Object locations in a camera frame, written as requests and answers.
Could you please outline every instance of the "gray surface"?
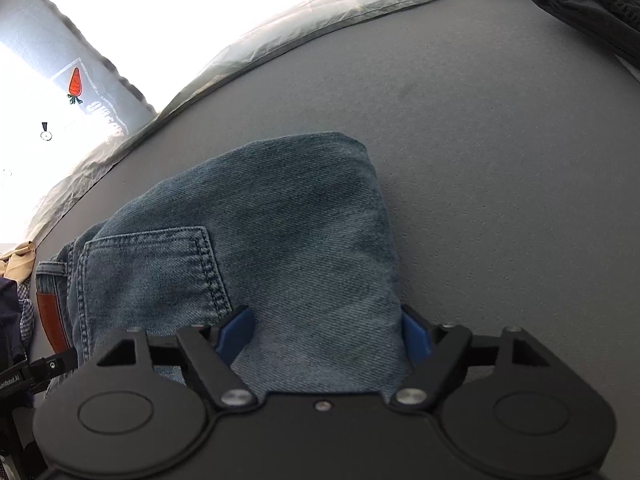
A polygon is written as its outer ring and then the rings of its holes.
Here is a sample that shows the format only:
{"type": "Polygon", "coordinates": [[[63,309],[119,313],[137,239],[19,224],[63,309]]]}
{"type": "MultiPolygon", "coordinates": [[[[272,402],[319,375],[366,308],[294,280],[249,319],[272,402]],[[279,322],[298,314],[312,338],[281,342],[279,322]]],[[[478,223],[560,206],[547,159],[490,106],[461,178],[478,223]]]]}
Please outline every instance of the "gray surface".
{"type": "MultiPolygon", "coordinates": [[[[529,0],[443,0],[311,41],[176,117],[45,238],[51,256],[165,177],[256,139],[338,130],[378,170],[402,300],[519,324],[614,406],[640,470],[640,84],[529,0]]],[[[34,357],[50,352],[40,333],[34,357]]]]}

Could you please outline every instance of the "orange carrot drawing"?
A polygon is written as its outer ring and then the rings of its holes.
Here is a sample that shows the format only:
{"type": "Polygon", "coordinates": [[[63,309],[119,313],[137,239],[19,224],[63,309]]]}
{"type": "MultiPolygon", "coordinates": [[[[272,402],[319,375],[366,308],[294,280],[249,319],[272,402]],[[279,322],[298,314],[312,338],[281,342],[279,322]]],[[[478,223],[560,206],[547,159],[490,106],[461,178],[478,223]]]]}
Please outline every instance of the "orange carrot drawing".
{"type": "Polygon", "coordinates": [[[80,71],[78,67],[74,68],[74,72],[71,75],[71,81],[69,82],[69,103],[74,104],[77,102],[81,104],[79,95],[82,93],[82,82],[80,81],[80,71]]]}

